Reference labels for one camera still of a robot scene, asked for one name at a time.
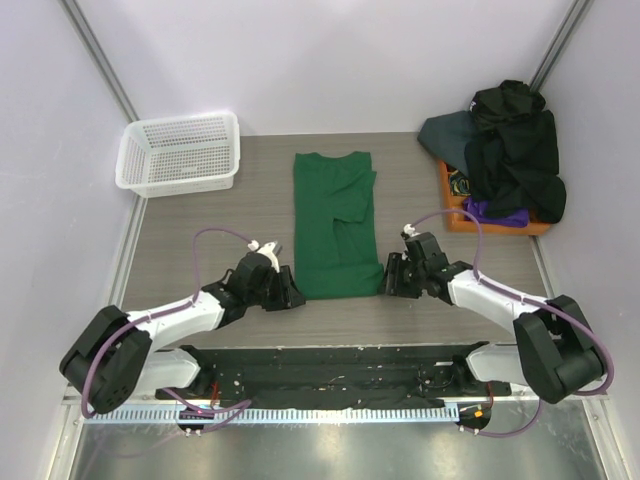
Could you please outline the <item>green t shirt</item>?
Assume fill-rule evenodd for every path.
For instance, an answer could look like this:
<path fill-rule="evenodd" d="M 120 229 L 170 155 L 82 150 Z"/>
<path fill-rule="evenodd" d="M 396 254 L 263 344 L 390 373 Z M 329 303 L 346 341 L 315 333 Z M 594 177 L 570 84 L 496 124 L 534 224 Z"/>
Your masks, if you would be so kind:
<path fill-rule="evenodd" d="M 375 235 L 376 177 L 368 152 L 295 155 L 294 267 L 307 299 L 377 294 L 384 267 Z"/>

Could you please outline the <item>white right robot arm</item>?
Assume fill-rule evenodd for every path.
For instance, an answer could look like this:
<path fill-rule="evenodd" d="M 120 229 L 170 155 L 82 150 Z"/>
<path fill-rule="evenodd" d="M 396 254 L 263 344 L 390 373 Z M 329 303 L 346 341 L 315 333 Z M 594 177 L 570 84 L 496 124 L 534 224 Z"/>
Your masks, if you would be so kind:
<path fill-rule="evenodd" d="M 508 332 L 510 344 L 482 344 L 451 371 L 457 391 L 472 395 L 492 381 L 530 388 L 556 404 L 607 374 L 607 361 L 578 304 L 568 296 L 528 296 L 464 261 L 450 262 L 431 233 L 407 231 L 405 249 L 388 257 L 381 291 L 422 295 L 474 312 Z"/>

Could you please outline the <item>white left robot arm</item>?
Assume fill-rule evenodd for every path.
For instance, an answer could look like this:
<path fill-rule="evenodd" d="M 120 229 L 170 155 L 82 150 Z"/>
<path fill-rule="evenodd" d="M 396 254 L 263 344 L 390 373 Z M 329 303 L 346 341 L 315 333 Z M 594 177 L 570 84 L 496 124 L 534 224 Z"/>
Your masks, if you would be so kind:
<path fill-rule="evenodd" d="M 305 302 L 288 266 L 262 251 L 248 253 L 222 279 L 184 300 L 142 312 L 102 308 L 59 371 L 80 393 L 87 417 L 116 410 L 137 391 L 178 388 L 200 399 L 212 389 L 212 373 L 194 350 L 168 345 L 223 328 L 254 306 L 284 311 Z"/>

